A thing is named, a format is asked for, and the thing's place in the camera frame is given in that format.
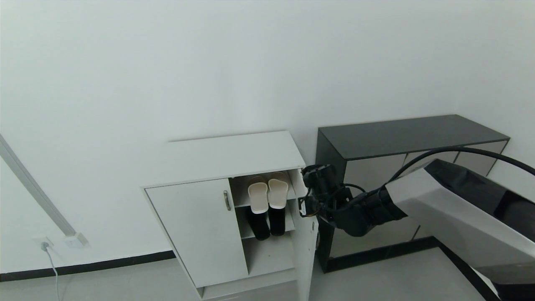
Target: black boot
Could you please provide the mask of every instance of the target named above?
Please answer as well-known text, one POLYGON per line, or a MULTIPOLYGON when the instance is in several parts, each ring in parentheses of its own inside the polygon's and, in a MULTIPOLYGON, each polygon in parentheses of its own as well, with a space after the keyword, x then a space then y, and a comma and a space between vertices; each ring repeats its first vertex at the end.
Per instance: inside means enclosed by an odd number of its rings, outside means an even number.
POLYGON ((273 209, 269 207, 269 226, 271 228, 271 234, 273 236, 282 236, 284 235, 284 230, 286 229, 285 225, 285 210, 283 209, 273 209))
POLYGON ((269 227, 266 221, 266 213, 254 214, 251 207, 247 207, 245 218, 251 226, 256 239, 265 240, 269 237, 269 227))

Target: black cabinet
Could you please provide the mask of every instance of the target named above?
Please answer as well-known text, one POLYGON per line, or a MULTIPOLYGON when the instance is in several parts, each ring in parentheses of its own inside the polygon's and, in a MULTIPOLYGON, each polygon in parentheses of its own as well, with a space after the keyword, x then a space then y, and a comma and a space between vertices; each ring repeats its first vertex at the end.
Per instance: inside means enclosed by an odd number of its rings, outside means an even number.
MULTIPOLYGON (((418 155, 444 146, 465 146, 501 153, 509 137, 459 115, 320 127, 316 164, 332 164, 337 180, 373 190, 418 155)), ((423 159, 406 172, 435 158, 454 162, 486 176, 495 159, 448 152, 423 159)), ((317 255, 324 272, 413 253, 440 243, 409 217, 352 237, 320 221, 317 255)))

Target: wall outlet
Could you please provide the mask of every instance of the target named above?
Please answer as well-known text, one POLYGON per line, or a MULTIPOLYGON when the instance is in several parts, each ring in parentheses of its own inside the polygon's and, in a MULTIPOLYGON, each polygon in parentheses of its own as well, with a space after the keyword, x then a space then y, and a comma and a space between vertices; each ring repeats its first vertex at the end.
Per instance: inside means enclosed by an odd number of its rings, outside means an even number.
POLYGON ((54 246, 54 244, 46 236, 34 237, 32 238, 32 240, 35 242, 35 244, 39 246, 39 248, 41 248, 41 243, 48 243, 50 247, 54 246))
POLYGON ((80 232, 77 232, 74 236, 65 236, 63 241, 68 247, 76 249, 82 249, 88 243, 87 239, 80 232))

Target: cabinet door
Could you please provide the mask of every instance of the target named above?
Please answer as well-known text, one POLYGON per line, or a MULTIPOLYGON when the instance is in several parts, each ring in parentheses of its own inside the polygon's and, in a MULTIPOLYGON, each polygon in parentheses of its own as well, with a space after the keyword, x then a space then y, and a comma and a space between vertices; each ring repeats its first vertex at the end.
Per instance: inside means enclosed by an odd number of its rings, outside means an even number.
MULTIPOLYGON (((490 151, 493 153, 500 154, 505 147, 507 141, 499 141, 485 144, 470 145, 467 147, 483 149, 485 151, 490 151)), ((482 176, 487 176, 488 172, 491 171, 492 165, 494 165, 496 159, 482 156, 478 154, 463 153, 460 152, 455 164, 464 166, 471 171, 475 171, 482 176)))
POLYGON ((230 191, 228 179, 146 189, 196 287, 248 276, 230 191))
MULTIPOLYGON (((356 184, 370 191, 388 181, 398 171, 406 155, 394 155, 347 162, 344 183, 356 184)), ((378 247, 403 243, 412 238, 418 224, 404 218, 376 226, 363 237, 352 237, 341 229, 334 230, 331 257, 339 257, 378 247)))
MULTIPOLYGON (((300 171, 300 169, 293 169, 288 172, 295 195, 298 198, 305 196, 307 193, 300 171)), ((312 268, 314 266, 318 220, 315 217, 301 217, 297 202, 291 202, 288 205, 295 225, 295 230, 291 233, 294 248, 294 265, 297 272, 297 290, 299 292, 299 300, 307 301, 312 280, 312 268)))

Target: cabinet top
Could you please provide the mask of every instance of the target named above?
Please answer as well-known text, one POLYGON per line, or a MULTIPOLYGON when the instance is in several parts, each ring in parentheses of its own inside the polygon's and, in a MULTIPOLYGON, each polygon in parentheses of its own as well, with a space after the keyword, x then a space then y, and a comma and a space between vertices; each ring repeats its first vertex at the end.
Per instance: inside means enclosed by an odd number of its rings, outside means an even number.
POLYGON ((459 115, 320 127, 345 160, 507 140, 504 134, 459 115))
POLYGON ((288 131, 170 142, 151 159, 143 187, 199 182, 303 168, 288 131))

